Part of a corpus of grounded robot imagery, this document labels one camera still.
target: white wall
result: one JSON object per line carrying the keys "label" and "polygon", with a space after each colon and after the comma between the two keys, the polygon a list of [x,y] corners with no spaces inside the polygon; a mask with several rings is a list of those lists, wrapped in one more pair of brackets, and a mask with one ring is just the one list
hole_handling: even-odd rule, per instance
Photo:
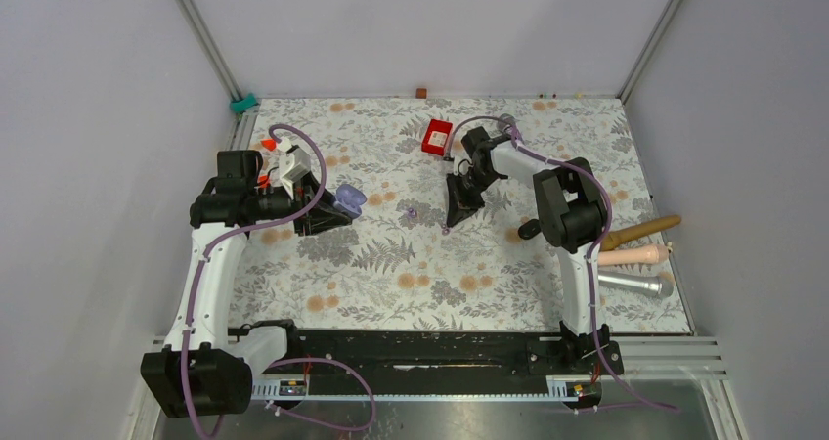
{"label": "white wall", "polygon": [[629,105],[753,439],[824,438],[829,0],[686,0]]}
{"label": "white wall", "polygon": [[615,95],[668,0],[196,0],[258,96]]}
{"label": "white wall", "polygon": [[0,438],[114,439],[228,99],[174,0],[0,7]]}

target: red box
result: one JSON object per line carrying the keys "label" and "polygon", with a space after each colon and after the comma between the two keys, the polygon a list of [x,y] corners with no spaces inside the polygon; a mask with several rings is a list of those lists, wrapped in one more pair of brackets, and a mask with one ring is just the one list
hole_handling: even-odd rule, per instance
{"label": "red box", "polygon": [[423,137],[420,149],[428,154],[443,156],[449,149],[446,142],[449,140],[450,132],[452,132],[452,123],[432,119],[429,122],[429,128],[426,130],[426,136]]}

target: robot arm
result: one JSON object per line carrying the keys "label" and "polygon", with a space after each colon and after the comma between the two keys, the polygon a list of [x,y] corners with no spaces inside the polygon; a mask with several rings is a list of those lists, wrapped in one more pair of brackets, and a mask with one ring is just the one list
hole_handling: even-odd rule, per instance
{"label": "robot arm", "polygon": [[[256,151],[220,152],[218,174],[211,178],[190,209],[193,248],[190,270],[181,303],[164,339],[161,352],[144,355],[141,376],[161,408],[171,418],[185,417],[187,409],[179,371],[183,333],[190,331],[188,363],[190,387],[200,416],[239,414],[250,403],[252,378],[289,351],[295,327],[290,322],[261,322],[237,344],[228,343],[228,311],[246,234],[233,235],[220,242],[204,263],[198,279],[193,321],[187,325],[187,309],[196,269],[205,259],[205,247],[234,229],[261,220],[285,218],[302,209],[320,188],[311,173],[308,155],[287,139],[280,142],[281,186],[259,184],[262,156]],[[361,196],[343,186],[344,195]],[[350,225],[360,215],[359,204],[324,191],[307,214],[293,222],[299,236],[316,235],[332,228]]]}
{"label": "robot arm", "polygon": [[[601,234],[607,211],[593,183],[568,169],[552,168],[524,155],[510,140],[506,133],[490,138],[483,127],[474,128],[463,136],[461,143],[469,154],[470,166],[463,174],[447,175],[447,226],[455,226],[483,207],[481,193],[498,179],[516,179],[533,188],[539,218],[522,226],[519,236],[528,240],[542,233],[555,246],[564,285],[562,332],[576,340],[576,346],[584,345],[585,350],[578,350],[575,355],[578,358],[586,351],[594,350],[591,343],[578,341],[589,342],[588,336],[592,333],[588,266],[592,266],[593,274],[597,275],[598,246],[589,259],[585,256]],[[583,158],[568,162],[591,172]],[[599,318],[597,326],[601,331],[609,332],[600,315]]]}

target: small red cube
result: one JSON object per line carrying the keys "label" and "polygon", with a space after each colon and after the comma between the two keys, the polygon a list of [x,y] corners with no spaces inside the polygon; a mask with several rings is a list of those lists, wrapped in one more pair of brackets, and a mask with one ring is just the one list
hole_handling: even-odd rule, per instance
{"label": "small red cube", "polygon": [[274,139],[264,139],[262,140],[262,147],[265,147],[272,152],[277,148],[277,141]]}
{"label": "small red cube", "polygon": [[426,136],[423,137],[420,149],[428,154],[443,156],[449,148],[446,142],[449,139],[450,132],[452,132],[452,123],[432,119],[429,122],[429,128],[426,130]]}

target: floral table surface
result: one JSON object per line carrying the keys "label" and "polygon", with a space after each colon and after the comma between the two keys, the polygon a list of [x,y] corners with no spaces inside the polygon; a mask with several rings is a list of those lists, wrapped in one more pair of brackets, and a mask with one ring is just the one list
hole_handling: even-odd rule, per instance
{"label": "floral table surface", "polygon": [[[252,233],[237,271],[230,324],[292,318],[303,328],[558,330],[558,262],[543,238],[525,242],[517,235],[537,216],[532,191],[498,181],[485,193],[484,209],[443,235],[445,175],[452,166],[420,150],[431,118],[457,125],[504,112],[515,116],[535,150],[590,162],[612,196],[614,229],[653,217],[617,100],[263,100],[251,147],[264,155],[265,169],[278,162],[278,152],[261,147],[268,127],[291,124],[322,149],[330,190],[349,183],[369,200],[350,227],[304,238],[291,226]],[[495,132],[492,122],[480,125]],[[465,157],[460,136],[453,145],[456,161]],[[319,167],[315,172],[319,177]],[[650,242],[662,237],[631,245]],[[674,278],[667,262],[615,270]],[[600,311],[613,331],[689,332],[677,292],[665,300],[611,288],[600,294]]]}

